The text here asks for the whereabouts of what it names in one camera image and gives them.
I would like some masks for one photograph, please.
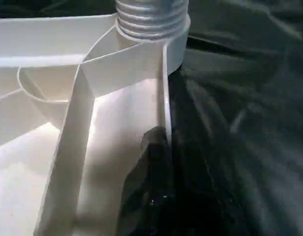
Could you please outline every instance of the threaded neck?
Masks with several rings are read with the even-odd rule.
[[[183,29],[188,0],[116,0],[119,28],[137,39],[159,40]]]

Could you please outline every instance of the white compartment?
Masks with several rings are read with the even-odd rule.
[[[114,23],[0,20],[0,235],[112,236],[143,134],[162,125],[170,138],[167,77],[189,21],[158,42]]]

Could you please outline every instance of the white plastic object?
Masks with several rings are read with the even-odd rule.
[[[143,134],[171,138],[189,26],[150,40],[116,14],[0,20],[0,235],[114,235]]]

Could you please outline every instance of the plastic divider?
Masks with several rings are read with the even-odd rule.
[[[94,96],[82,70],[76,74],[72,97],[55,152],[36,236],[65,236],[72,230],[81,184]]]

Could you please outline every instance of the curved plastic edge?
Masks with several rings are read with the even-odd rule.
[[[0,19],[0,67],[80,63],[115,20],[116,14]]]
[[[36,86],[33,79],[27,76],[24,70],[24,68],[20,67],[17,72],[17,81],[20,89],[46,120],[50,121],[57,129],[60,129],[68,101],[47,101],[42,91]]]

